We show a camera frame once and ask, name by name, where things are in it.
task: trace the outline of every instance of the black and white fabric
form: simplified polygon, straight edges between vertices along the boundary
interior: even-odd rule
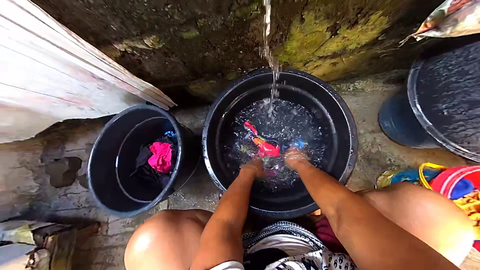
[[[276,222],[259,232],[245,234],[242,240],[243,264],[228,261],[211,270],[357,269],[349,255],[331,252],[316,235],[291,222]]]

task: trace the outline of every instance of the leg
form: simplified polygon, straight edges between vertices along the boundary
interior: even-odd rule
[[[357,194],[457,266],[472,247],[475,234],[465,212],[434,191],[400,183]]]
[[[212,213],[164,210],[138,227],[125,250],[127,270],[187,270]]]

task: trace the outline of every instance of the bucket rim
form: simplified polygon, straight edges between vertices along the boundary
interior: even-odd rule
[[[207,117],[205,119],[204,128],[202,130],[202,156],[203,156],[203,159],[204,159],[204,162],[205,162],[205,166],[208,170],[208,174],[210,175],[210,178],[212,179],[214,184],[220,189],[220,191],[222,193],[226,192],[226,188],[221,184],[221,182],[219,181],[219,179],[216,177],[216,175],[214,173],[212,164],[210,163],[210,159],[212,157],[210,157],[208,155],[207,145],[206,145],[207,133],[208,133],[209,128],[210,128],[210,122],[212,120],[213,114],[217,110],[219,104],[226,98],[228,93],[232,92],[240,84],[242,84],[242,83],[244,83],[248,80],[252,80],[253,78],[255,78],[257,76],[261,76],[261,75],[268,74],[268,73],[271,73],[271,72],[272,72],[272,70],[265,69],[265,68],[258,69],[258,70],[254,70],[254,71],[242,76],[238,80],[235,80],[235,81],[231,82],[227,86],[227,88],[222,93],[219,94],[219,97],[210,106]],[[295,69],[286,69],[284,71],[281,71],[280,75],[281,74],[293,74],[293,75],[296,75],[298,77],[302,77],[304,79],[308,79],[308,80],[312,81],[313,83],[315,83],[319,87],[321,87],[323,90],[325,90],[336,101],[337,105],[341,108],[341,111],[343,112],[343,117],[345,118],[345,120],[347,122],[347,125],[348,125],[348,130],[350,131],[350,134],[349,134],[350,155],[349,155],[348,160],[347,160],[347,165],[345,166],[345,169],[344,169],[340,179],[338,179],[338,181],[341,182],[342,184],[346,184],[349,177],[351,176],[351,174],[353,172],[353,169],[355,168],[355,164],[357,162],[357,152],[358,152],[357,126],[355,124],[355,120],[353,118],[353,115],[352,115],[350,109],[348,108],[346,102],[341,98],[341,96],[329,84],[327,84],[325,81],[323,81],[323,80],[321,80],[321,79],[319,79],[319,78],[317,78],[317,77],[315,77],[311,74],[308,74],[308,73],[303,72],[303,71],[295,70]],[[253,207],[253,206],[249,206],[249,208],[253,213],[255,213],[257,215],[261,215],[261,216],[264,216],[264,217],[275,218],[275,219],[286,219],[286,218],[297,217],[297,216],[305,215],[305,214],[308,214],[308,213],[312,213],[312,212],[319,209],[319,207],[317,206],[317,204],[315,202],[313,202],[309,205],[303,206],[301,208],[297,208],[297,209],[293,209],[293,210],[287,210],[287,211],[268,211],[268,210],[259,209],[259,208]]]
[[[138,110],[138,109],[148,109],[148,110],[156,110],[158,112],[160,112],[163,117],[167,118],[167,120],[170,121],[170,123],[172,124],[175,132],[177,133],[177,142],[178,142],[178,156],[177,156],[177,161],[175,162],[175,167],[173,169],[173,172],[172,172],[172,175],[170,176],[170,179],[167,183],[167,185],[163,188],[162,192],[160,192],[160,194],[155,197],[155,199],[153,199],[151,202],[149,202],[148,204],[142,206],[141,208],[139,209],[136,209],[136,210],[132,210],[132,211],[117,211],[117,210],[114,210],[114,209],[111,209],[109,208],[108,206],[106,206],[105,204],[103,204],[101,202],[101,200],[99,199],[99,197],[97,196],[96,192],[93,191],[93,188],[92,188],[92,178],[91,178],[91,165],[92,165],[92,153],[94,152],[94,150],[97,148],[97,145],[98,145],[98,142],[100,140],[100,138],[103,136],[103,134],[105,133],[105,131],[107,130],[108,127],[112,126],[114,124],[115,121],[117,121],[120,117],[122,117],[123,115],[131,112],[132,110]],[[105,124],[105,126],[102,128],[100,134],[98,135],[98,137],[96,138],[95,140],[95,143],[92,147],[92,151],[90,152],[90,156],[88,157],[88,165],[87,165],[87,179],[88,179],[88,189],[90,190],[90,192],[92,193],[95,201],[101,206],[103,207],[104,209],[106,209],[107,211],[109,211],[111,214],[115,215],[115,216],[118,216],[118,217],[131,217],[131,216],[136,216],[138,214],[141,214],[143,212],[146,212],[148,211],[149,209],[151,209],[152,207],[154,207],[155,205],[157,205],[158,203],[164,201],[162,200],[162,198],[165,196],[165,194],[167,193],[167,191],[173,186],[174,182],[175,182],[175,178],[178,174],[178,168],[179,168],[179,165],[180,165],[180,160],[181,158],[185,155],[182,151],[182,146],[183,146],[183,141],[182,141],[182,138],[181,138],[181,129],[180,129],[180,124],[178,123],[177,119],[175,119],[172,115],[170,115],[170,113],[168,113],[166,110],[160,108],[160,107],[157,107],[157,106],[154,106],[154,105],[147,105],[147,104],[141,104],[141,105],[135,105],[135,106],[132,106],[132,107],[129,107],[125,110],[123,110],[122,112],[118,113],[117,115],[115,115],[112,119],[110,119],[110,121],[107,122],[107,124]]]

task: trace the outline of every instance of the weathered wall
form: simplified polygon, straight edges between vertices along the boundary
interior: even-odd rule
[[[261,0],[33,2],[180,105],[266,65]],[[273,0],[270,43],[284,66],[327,81],[407,67],[419,45],[398,41],[441,2]]]

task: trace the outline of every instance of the water stream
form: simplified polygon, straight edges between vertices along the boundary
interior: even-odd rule
[[[268,109],[268,116],[275,120],[273,116],[274,111],[274,99],[278,97],[278,91],[276,89],[276,81],[280,76],[280,66],[278,65],[278,60],[272,55],[272,51],[270,50],[270,46],[268,45],[268,36],[270,35],[270,17],[272,14],[272,1],[271,0],[264,0],[265,6],[265,16],[264,16],[264,47],[261,51],[267,61],[268,65],[272,69],[273,74],[273,83],[270,89],[270,107]]]

